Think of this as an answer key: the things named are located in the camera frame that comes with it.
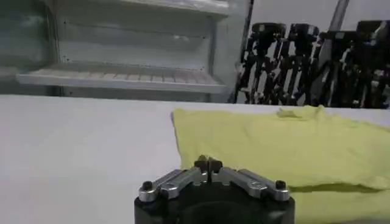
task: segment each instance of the shelving unit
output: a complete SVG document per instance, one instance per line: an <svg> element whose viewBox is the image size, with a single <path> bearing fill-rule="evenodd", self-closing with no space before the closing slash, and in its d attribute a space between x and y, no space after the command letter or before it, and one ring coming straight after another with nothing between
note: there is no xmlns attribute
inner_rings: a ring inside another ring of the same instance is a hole
<svg viewBox="0 0 390 224"><path fill-rule="evenodd" d="M18 74L20 83L226 91L213 74L213 59L216 24L229 17L229 0L52 0L50 5L54 63Z"/></svg>
<svg viewBox="0 0 390 224"><path fill-rule="evenodd" d="M200 71L113 65L53 65L19 74L21 83L73 87L223 93L225 86Z"/></svg>

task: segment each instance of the white table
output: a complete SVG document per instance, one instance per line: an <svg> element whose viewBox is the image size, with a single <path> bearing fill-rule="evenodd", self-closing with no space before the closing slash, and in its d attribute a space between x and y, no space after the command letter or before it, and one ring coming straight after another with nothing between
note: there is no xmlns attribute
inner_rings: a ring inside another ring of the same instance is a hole
<svg viewBox="0 0 390 224"><path fill-rule="evenodd" d="M134 223L140 184L180 166L176 108L279 107L0 96L0 223ZM328 112L390 127L390 111Z"/></svg>

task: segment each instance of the yellow cloth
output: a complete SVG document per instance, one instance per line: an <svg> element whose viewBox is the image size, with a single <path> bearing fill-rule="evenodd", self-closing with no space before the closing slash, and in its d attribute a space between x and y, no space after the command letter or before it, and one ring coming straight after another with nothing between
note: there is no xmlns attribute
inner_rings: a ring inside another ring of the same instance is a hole
<svg viewBox="0 0 390 224"><path fill-rule="evenodd" d="M390 220L390 128L323 107L275 114L175 110L182 167L200 155L285 180L297 223Z"/></svg>

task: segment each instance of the shelf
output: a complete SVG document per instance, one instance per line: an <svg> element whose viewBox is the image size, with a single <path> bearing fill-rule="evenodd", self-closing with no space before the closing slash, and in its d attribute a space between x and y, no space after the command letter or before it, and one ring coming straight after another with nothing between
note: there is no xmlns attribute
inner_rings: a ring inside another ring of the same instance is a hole
<svg viewBox="0 0 390 224"><path fill-rule="evenodd" d="M18 74L23 84L87 88L223 93L225 86L201 71L140 66L62 64Z"/></svg>
<svg viewBox="0 0 390 224"><path fill-rule="evenodd" d="M90 0L121 4L148 5L172 10L206 13L217 18L229 16L229 3L217 0Z"/></svg>

